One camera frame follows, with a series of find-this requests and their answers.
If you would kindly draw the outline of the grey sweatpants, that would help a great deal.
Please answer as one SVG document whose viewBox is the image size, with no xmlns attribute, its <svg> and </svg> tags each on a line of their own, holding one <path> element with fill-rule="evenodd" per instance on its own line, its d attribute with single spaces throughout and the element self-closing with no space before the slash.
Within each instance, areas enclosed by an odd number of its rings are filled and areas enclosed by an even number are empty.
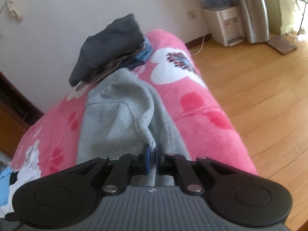
<svg viewBox="0 0 308 231">
<path fill-rule="evenodd" d="M 118 159 L 150 146 L 150 173 L 134 186 L 173 186 L 171 176 L 157 175 L 156 147 L 190 158 L 188 149 L 156 89 L 127 68 L 102 80 L 88 93 L 77 150 L 77 164 L 99 156 Z"/>
</svg>

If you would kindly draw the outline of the brown folded clothes in stack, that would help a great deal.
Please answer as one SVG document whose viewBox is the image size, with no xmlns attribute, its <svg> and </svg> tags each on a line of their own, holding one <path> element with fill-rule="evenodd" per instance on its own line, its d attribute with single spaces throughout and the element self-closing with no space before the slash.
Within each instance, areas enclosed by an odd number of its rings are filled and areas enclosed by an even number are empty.
<svg viewBox="0 0 308 231">
<path fill-rule="evenodd" d="M 153 47 L 150 40 L 144 36 L 144 42 L 139 44 L 131 51 L 125 53 L 116 60 L 112 60 L 107 64 L 101 66 L 96 70 L 89 78 L 84 78 L 79 84 L 86 85 L 99 80 L 102 80 L 111 73 L 117 71 L 120 68 L 128 68 L 132 70 L 140 65 L 146 63 L 150 55 L 153 53 Z"/>
</svg>

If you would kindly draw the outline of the pink floral blanket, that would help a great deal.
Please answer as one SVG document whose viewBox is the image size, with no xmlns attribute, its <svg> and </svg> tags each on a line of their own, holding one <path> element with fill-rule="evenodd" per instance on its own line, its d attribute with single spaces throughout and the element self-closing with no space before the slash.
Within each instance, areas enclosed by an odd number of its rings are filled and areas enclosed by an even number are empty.
<svg viewBox="0 0 308 231">
<path fill-rule="evenodd" d="M 134 74 L 159 93 L 192 158 L 206 156 L 255 174 L 239 134 L 200 77 L 185 44 L 156 29 L 147 33 L 153 53 Z M 87 95 L 94 84 L 73 89 L 23 135 L 10 167 L 19 170 L 33 149 L 42 176 L 76 163 Z"/>
</svg>

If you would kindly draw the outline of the white garment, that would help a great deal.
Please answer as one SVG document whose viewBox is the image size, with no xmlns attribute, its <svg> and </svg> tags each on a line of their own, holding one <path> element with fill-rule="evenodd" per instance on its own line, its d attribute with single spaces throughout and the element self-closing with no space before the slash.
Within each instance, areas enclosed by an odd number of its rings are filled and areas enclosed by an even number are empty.
<svg viewBox="0 0 308 231">
<path fill-rule="evenodd" d="M 17 171 L 16 176 L 17 180 L 14 183 L 10 182 L 8 202 L 6 205 L 1 206 L 1 218 L 5 218 L 6 214 L 14 212 L 12 199 L 17 189 L 19 189 L 24 184 L 41 177 L 41 169 L 39 168 L 39 150 L 35 148 L 31 150 L 28 149 L 26 152 L 26 160 L 21 169 Z"/>
</svg>

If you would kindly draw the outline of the wooden door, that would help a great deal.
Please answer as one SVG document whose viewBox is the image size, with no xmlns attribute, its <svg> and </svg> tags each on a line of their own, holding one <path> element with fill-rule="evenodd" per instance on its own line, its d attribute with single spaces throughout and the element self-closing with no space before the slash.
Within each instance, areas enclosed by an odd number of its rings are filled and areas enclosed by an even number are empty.
<svg viewBox="0 0 308 231">
<path fill-rule="evenodd" d="M 12 158 L 22 136 L 43 112 L 1 74 L 1 153 Z"/>
</svg>

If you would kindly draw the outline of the light blue garment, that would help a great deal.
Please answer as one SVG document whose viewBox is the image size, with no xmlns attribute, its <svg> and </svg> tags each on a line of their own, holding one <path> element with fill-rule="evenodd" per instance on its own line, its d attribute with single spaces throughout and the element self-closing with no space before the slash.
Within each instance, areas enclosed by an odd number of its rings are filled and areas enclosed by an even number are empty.
<svg viewBox="0 0 308 231">
<path fill-rule="evenodd" d="M 10 178 L 13 170 L 10 167 L 5 168 L 0 173 L 0 206 L 8 202 Z"/>
</svg>

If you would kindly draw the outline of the black folded garment on stack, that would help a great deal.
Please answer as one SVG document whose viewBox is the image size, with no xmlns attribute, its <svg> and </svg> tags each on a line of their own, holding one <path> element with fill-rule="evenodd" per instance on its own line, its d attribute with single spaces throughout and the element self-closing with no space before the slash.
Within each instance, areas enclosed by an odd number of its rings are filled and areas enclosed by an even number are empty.
<svg viewBox="0 0 308 231">
<path fill-rule="evenodd" d="M 81 81 L 88 81 L 97 72 L 111 68 L 114 61 L 143 46 L 144 41 L 133 14 L 115 19 L 104 30 L 86 39 L 70 75 L 70 85 L 74 87 Z"/>
</svg>

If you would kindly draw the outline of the white water dispenser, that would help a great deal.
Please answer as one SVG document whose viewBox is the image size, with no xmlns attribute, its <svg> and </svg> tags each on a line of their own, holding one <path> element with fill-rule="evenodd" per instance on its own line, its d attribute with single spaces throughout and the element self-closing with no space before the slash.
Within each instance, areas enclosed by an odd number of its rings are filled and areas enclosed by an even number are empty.
<svg viewBox="0 0 308 231">
<path fill-rule="evenodd" d="M 245 30 L 239 6 L 203 9 L 212 38 L 224 47 L 245 40 Z"/>
</svg>

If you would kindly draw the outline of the brown floor mat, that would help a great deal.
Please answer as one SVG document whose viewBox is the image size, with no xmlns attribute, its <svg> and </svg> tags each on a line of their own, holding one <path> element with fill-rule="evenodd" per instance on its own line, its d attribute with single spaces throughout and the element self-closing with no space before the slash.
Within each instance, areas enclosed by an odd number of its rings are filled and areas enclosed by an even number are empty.
<svg viewBox="0 0 308 231">
<path fill-rule="evenodd" d="M 280 35 L 276 35 L 270 38 L 266 44 L 278 51 L 281 55 L 286 55 L 287 53 L 297 49 L 295 44 L 291 43 Z"/>
</svg>

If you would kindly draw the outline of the beige curtain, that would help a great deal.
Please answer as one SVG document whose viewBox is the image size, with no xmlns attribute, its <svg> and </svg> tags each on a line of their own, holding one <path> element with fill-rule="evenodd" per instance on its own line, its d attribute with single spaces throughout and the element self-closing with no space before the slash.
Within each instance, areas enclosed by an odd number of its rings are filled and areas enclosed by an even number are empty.
<svg viewBox="0 0 308 231">
<path fill-rule="evenodd" d="M 237 0 L 240 6 L 246 38 L 250 44 L 269 40 L 269 24 L 265 0 Z"/>
</svg>

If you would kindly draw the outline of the wall socket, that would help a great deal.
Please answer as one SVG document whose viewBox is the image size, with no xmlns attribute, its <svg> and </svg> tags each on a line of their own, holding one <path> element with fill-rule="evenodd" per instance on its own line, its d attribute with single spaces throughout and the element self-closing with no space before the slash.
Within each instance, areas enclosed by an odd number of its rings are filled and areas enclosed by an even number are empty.
<svg viewBox="0 0 308 231">
<path fill-rule="evenodd" d="M 189 20 L 194 20 L 198 17 L 197 12 L 195 10 L 190 10 L 187 12 L 187 16 Z"/>
</svg>

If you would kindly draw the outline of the wall hook rack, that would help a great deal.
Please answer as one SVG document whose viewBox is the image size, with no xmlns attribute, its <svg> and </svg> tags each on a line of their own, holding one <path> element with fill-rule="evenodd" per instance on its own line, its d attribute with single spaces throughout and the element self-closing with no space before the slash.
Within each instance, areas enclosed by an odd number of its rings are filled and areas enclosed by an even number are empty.
<svg viewBox="0 0 308 231">
<path fill-rule="evenodd" d="M 3 5 L 0 8 L 0 13 L 3 12 L 3 10 L 7 8 L 8 11 L 10 12 L 10 14 L 17 18 L 18 20 L 22 20 L 23 16 L 20 14 L 20 12 L 18 11 L 15 2 L 13 0 L 5 0 Z"/>
</svg>

